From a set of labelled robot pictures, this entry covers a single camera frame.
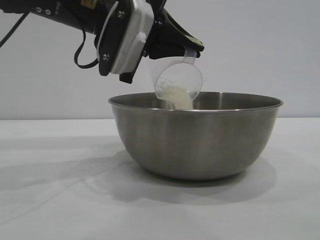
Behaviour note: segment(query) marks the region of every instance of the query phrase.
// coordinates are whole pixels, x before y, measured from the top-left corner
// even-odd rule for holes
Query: white backdrop
[[[203,90],[280,98],[281,117],[320,117],[319,0],[168,0],[206,49]],[[0,13],[0,37],[18,19]],[[95,57],[88,37],[80,61]],[[79,30],[30,15],[0,48],[0,119],[112,118],[108,98],[152,91],[144,59],[134,84],[75,66]]]

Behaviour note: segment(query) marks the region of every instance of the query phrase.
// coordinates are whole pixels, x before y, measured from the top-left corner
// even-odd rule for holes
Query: white table
[[[280,118],[243,174],[156,178],[113,120],[0,121],[0,240],[320,240],[320,118]]]

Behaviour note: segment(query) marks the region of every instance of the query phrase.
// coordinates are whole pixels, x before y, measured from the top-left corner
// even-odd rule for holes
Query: mixing bowl
[[[213,180],[240,173],[264,150],[279,99],[201,92],[194,110],[162,109],[155,93],[109,100],[120,138],[144,169],[182,180]]]

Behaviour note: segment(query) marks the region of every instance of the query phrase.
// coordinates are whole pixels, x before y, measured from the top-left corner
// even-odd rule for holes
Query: flour
[[[172,110],[192,110],[193,100],[188,91],[179,86],[165,86],[161,89],[161,98],[165,100],[165,107]]]

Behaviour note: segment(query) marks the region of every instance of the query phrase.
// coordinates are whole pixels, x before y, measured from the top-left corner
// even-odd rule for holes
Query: clear plastic measuring cup
[[[152,73],[156,97],[162,99],[162,90],[166,87],[184,88],[195,99],[203,86],[203,76],[195,66],[197,52],[186,49],[183,60],[172,60],[166,64],[157,64]]]

